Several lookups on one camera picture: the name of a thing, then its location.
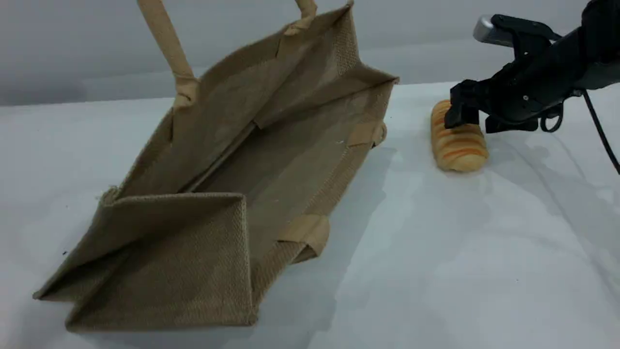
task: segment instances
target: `orange stripe on bread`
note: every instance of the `orange stripe on bread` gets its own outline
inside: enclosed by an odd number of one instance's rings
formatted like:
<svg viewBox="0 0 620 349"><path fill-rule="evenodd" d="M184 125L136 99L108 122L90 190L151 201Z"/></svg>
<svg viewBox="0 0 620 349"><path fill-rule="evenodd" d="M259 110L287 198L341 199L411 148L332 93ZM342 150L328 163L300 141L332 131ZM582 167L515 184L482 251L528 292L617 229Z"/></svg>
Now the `orange stripe on bread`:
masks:
<svg viewBox="0 0 620 349"><path fill-rule="evenodd" d="M444 118L449 109L450 102L441 101L431 114L431 145L437 165L442 170L479 170L489 157L480 126L446 129Z"/></svg>

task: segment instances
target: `black cable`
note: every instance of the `black cable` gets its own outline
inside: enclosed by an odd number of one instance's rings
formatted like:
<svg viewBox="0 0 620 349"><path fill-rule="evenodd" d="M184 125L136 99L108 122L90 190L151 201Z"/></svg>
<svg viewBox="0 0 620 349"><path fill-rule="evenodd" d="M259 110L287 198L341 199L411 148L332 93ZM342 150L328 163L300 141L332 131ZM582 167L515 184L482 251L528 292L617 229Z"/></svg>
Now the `black cable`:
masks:
<svg viewBox="0 0 620 349"><path fill-rule="evenodd" d="M592 106L592 100L590 100L590 96L588 95L588 91L583 90L583 97L585 98L585 103L588 105L588 109L590 110L590 115L592 115L592 120L594 120L594 126L596 126L596 131L598 131L598 136L601 137L601 142L603 142L603 146L605 147L605 151L611 160L611 163L616 168L616 171L620 175L620 163L616 159L613 150L609 146L609 142L607 142L607 137L605 137L605 133L603 132L603 128L601 126L601 122L598 120L598 116L596 115L596 111L594 110L594 106Z"/></svg>

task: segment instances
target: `tan fabric strap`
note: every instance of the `tan fabric strap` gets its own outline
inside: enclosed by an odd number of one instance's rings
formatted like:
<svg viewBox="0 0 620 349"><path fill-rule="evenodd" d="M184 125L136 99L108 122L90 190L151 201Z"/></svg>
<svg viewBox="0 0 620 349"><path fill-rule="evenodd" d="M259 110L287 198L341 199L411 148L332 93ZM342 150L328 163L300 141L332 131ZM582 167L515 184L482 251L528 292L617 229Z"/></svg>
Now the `tan fabric strap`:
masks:
<svg viewBox="0 0 620 349"><path fill-rule="evenodd" d="M174 30L162 0L137 1L144 19L174 75L177 95L174 99L173 108L176 110L191 106L196 101L198 80L194 77L192 67L187 62L177 32ZM287 36L308 29L316 17L317 6L314 0L295 0L295 2L301 11L301 18L285 31Z"/></svg>
<svg viewBox="0 0 620 349"><path fill-rule="evenodd" d="M187 63L181 42L162 0L138 0L138 5L174 75L177 95L173 108L191 106L196 101L198 80L192 73L192 67Z"/></svg>
<svg viewBox="0 0 620 349"><path fill-rule="evenodd" d="M311 250L305 259L310 259L321 255L328 238L329 219L324 215L306 214L293 219L282 231L278 241L305 243Z"/></svg>
<svg viewBox="0 0 620 349"><path fill-rule="evenodd" d="M373 147L376 147L387 137L387 129L383 121L358 124L351 132L347 140L347 146L354 147L356 145L372 143Z"/></svg>
<svg viewBox="0 0 620 349"><path fill-rule="evenodd" d="M301 11L301 18L295 23L291 24L289 28L284 32L284 35L292 36L304 29L310 28L310 24L316 17L316 4L314 0L295 0L297 7Z"/></svg>

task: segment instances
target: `burlap fabric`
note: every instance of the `burlap fabric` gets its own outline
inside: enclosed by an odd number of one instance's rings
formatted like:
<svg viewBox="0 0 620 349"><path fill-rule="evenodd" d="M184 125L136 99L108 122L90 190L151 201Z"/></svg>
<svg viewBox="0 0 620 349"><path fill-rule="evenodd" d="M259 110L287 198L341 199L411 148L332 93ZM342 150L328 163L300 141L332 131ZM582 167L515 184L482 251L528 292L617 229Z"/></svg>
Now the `burlap fabric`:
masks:
<svg viewBox="0 0 620 349"><path fill-rule="evenodd" d="M251 325L284 268L321 254L396 78L361 63L352 3L298 0L300 20L200 79L161 0L138 3L177 97L34 297L75 302L72 331Z"/></svg>

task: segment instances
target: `white table surface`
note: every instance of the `white table surface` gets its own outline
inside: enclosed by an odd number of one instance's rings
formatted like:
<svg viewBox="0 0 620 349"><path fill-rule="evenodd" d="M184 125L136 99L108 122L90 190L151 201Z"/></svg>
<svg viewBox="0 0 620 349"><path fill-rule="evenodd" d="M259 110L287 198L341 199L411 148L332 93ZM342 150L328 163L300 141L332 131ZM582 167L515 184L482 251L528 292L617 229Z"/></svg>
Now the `white table surface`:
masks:
<svg viewBox="0 0 620 349"><path fill-rule="evenodd" d="M429 115L452 84L397 86L317 260L289 268L253 328L76 335L31 294L86 231L171 99L0 108L0 347L619 348L620 176L582 99L554 135L487 135L445 174ZM620 155L620 86L592 94Z"/></svg>

